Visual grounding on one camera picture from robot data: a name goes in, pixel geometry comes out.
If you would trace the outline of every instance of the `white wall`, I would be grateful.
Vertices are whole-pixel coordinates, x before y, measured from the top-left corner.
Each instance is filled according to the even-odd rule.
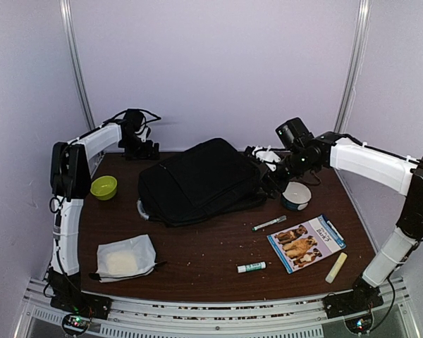
[[[239,149],[280,146],[301,116],[333,129],[358,1],[72,1],[96,123],[128,107],[163,116],[164,150],[224,137]]]
[[[58,2],[0,0],[0,337],[50,259],[51,147],[85,131]]]
[[[423,156],[423,1],[375,1],[367,50],[347,132],[397,154]],[[344,175],[378,245],[404,198]],[[401,270],[423,327],[423,245]]]

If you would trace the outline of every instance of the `yellow chalk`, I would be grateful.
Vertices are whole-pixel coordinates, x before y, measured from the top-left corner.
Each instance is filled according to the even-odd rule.
[[[336,263],[333,265],[331,271],[329,272],[329,274],[326,277],[326,281],[328,283],[332,283],[333,280],[335,279],[335,277],[337,276],[338,272],[340,271],[341,267],[343,266],[343,263],[346,261],[346,258],[348,257],[348,255],[346,253],[341,253],[340,256],[338,257]]]

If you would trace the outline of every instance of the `white paper bag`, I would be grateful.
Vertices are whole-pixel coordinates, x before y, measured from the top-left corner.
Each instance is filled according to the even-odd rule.
[[[97,274],[100,282],[117,282],[150,274],[155,266],[155,249],[148,235],[99,245]]]

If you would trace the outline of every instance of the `yellow object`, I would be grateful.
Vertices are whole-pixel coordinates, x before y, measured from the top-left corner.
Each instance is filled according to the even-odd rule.
[[[118,191],[118,181],[113,176],[102,176],[91,184],[91,194],[100,201],[112,199]]]
[[[336,263],[333,265],[331,272],[327,275],[326,277],[326,281],[328,283],[332,283],[333,280],[335,279],[335,277],[337,276],[338,272],[340,271],[343,263],[346,261],[346,258],[348,257],[348,255],[346,253],[341,253],[340,256],[338,257]]]

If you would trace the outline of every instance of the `camera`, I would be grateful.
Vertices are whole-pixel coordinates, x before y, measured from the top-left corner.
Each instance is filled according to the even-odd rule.
[[[276,134],[283,146],[293,153],[307,147],[314,138],[300,118],[292,118],[276,128]]]

